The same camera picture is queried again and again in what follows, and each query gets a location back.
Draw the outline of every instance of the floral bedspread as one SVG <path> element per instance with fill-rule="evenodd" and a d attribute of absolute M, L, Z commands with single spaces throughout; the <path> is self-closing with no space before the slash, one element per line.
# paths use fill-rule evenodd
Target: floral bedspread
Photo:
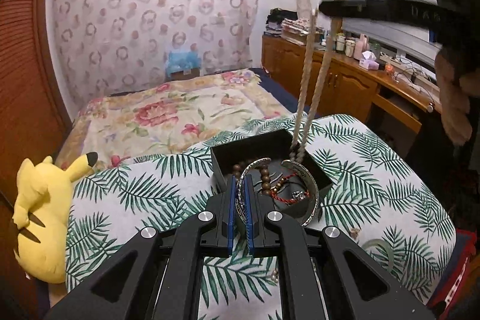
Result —
<path fill-rule="evenodd" d="M 253 120 L 177 155 L 152 154 L 84 178 L 75 187 L 67 234 L 67 289 L 139 229 L 166 230 L 205 208 L 214 192 L 210 147 L 285 128 L 294 115 Z M 446 211 L 409 166 L 364 124 L 347 115 L 313 122 L 306 147 L 334 185 L 310 227 L 338 226 L 426 303 L 455 245 Z M 237 238 L 228 259 L 206 258 L 198 318 L 281 318 L 275 258 L 252 259 Z"/>
<path fill-rule="evenodd" d="M 124 96 L 92 100 L 79 113 L 56 164 L 98 153 L 96 171 L 152 153 L 181 153 L 252 119 L 290 115 L 248 69 L 173 81 Z"/>

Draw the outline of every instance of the pikachu plush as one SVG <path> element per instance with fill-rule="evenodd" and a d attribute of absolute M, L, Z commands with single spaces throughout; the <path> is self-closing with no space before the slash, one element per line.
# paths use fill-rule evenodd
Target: pikachu plush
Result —
<path fill-rule="evenodd" d="M 89 152 L 65 171 L 55 166 L 50 156 L 36 166 L 29 159 L 22 162 L 10 233 L 15 257 L 29 275 L 48 283 L 65 281 L 73 182 L 93 172 L 97 159 L 96 152 Z"/>

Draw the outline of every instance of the wooden wardrobe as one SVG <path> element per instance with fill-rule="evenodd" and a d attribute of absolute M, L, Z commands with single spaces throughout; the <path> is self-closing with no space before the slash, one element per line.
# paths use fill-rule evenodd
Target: wooden wardrobe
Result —
<path fill-rule="evenodd" d="M 15 260 L 6 231 L 16 172 L 61 147 L 71 122 L 50 60 L 45 0 L 0 0 L 0 311 L 38 319 L 37 284 Z"/>

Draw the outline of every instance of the black box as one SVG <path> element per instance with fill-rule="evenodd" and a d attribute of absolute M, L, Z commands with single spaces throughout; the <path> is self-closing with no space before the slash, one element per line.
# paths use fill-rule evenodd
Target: black box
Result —
<path fill-rule="evenodd" d="M 289 159 L 291 144 L 292 135 L 285 129 L 281 129 L 212 147 L 210 153 L 212 155 L 213 172 L 218 190 L 221 192 L 226 191 L 227 175 L 232 174 L 233 166 L 240 164 L 240 162 L 246 162 L 249 159 L 256 160 L 265 157 L 272 159 L 268 168 L 271 176 L 276 173 L 274 178 L 277 176 L 281 178 L 284 175 L 291 174 L 291 170 L 280 165 L 283 160 Z M 320 202 L 323 201 L 332 187 L 332 181 L 306 151 L 302 165 L 310 171 L 317 184 L 320 208 Z M 253 184 L 257 184 L 255 186 L 255 190 L 257 190 L 259 188 L 260 173 L 258 170 L 251 170 L 249 174 L 252 176 Z M 279 196 L 290 199 L 293 191 L 303 189 L 301 183 L 302 181 L 298 177 L 292 178 L 289 185 L 284 187 L 284 191 L 279 193 Z M 275 206 L 279 210 L 284 210 L 289 215 L 292 215 L 292 217 L 297 217 L 298 214 L 301 214 L 301 211 L 297 209 L 303 209 L 302 204 L 303 202 L 298 202 L 292 206 L 286 206 L 284 203 L 275 200 Z"/>

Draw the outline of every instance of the metal bolt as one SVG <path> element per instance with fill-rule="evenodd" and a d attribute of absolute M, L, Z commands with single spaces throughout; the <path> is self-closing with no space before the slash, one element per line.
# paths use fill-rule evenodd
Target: metal bolt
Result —
<path fill-rule="evenodd" d="M 283 215 L 279 211 L 271 211 L 270 213 L 267 214 L 267 217 L 269 220 L 272 220 L 272 221 L 280 221 Z"/>
<path fill-rule="evenodd" d="M 157 231 L 155 228 L 148 226 L 146 228 L 142 229 L 141 235 L 145 239 L 151 239 L 157 234 Z"/>
<path fill-rule="evenodd" d="M 325 228 L 325 234 L 329 238 L 337 238 L 340 236 L 340 230 L 336 226 L 328 226 Z"/>
<path fill-rule="evenodd" d="M 213 219 L 213 213 L 210 211 L 201 211 L 198 213 L 198 219 L 201 221 L 210 221 Z"/>

